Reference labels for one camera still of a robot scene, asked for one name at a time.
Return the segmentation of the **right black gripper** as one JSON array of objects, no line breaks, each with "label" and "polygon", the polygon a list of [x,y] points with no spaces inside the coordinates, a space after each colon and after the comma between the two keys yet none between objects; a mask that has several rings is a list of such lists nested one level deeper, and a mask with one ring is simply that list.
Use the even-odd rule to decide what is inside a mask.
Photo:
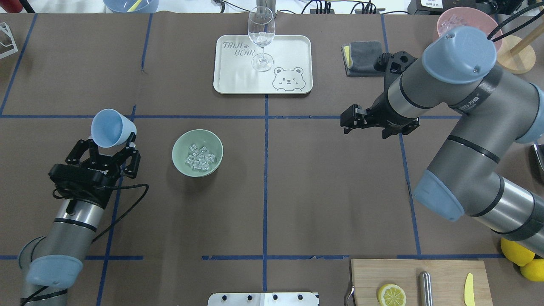
[{"label": "right black gripper", "polygon": [[357,104],[348,107],[340,115],[340,126],[344,134],[358,128],[383,128],[382,138],[386,139],[395,134],[410,134],[420,127],[420,122],[419,118],[406,118],[393,110],[387,93],[383,92],[367,110]]}]

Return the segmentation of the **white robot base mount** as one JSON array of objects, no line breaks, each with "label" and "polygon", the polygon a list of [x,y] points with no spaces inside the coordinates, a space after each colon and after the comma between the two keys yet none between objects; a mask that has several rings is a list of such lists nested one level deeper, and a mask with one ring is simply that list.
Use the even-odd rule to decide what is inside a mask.
[{"label": "white robot base mount", "polygon": [[319,306],[313,292],[249,292],[212,294],[208,306]]}]

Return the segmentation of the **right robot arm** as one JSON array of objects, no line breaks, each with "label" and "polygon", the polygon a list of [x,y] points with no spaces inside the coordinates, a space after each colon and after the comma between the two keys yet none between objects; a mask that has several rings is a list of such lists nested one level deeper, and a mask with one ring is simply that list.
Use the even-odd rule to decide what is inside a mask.
[{"label": "right robot arm", "polygon": [[382,128],[382,137],[410,133],[410,124],[445,103],[460,113],[414,190],[449,221],[467,215],[502,238],[543,256],[543,199],[496,173],[512,143],[543,136],[543,91],[505,71],[494,43],[460,26],[431,43],[366,110],[342,112],[345,133]]}]

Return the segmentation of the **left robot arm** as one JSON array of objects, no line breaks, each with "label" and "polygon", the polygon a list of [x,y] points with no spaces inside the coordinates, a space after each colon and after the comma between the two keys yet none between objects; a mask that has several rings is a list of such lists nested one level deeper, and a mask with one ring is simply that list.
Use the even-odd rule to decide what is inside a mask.
[{"label": "left robot arm", "polygon": [[17,258],[23,275],[22,306],[65,306],[117,180],[135,178],[140,153],[136,134],[130,132],[124,147],[112,156],[99,153],[93,138],[79,140],[64,164],[55,164],[49,178],[53,197],[62,200],[49,234],[28,242]]}]

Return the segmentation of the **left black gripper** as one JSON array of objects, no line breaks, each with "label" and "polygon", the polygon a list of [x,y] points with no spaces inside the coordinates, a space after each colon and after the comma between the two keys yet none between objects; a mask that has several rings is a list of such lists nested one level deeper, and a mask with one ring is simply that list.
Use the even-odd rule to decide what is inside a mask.
[{"label": "left black gripper", "polygon": [[107,156],[99,153],[93,138],[80,139],[66,163],[55,164],[49,171],[57,198],[82,200],[105,209],[120,176],[137,177],[141,156],[135,141],[136,133],[130,133],[124,147]]}]

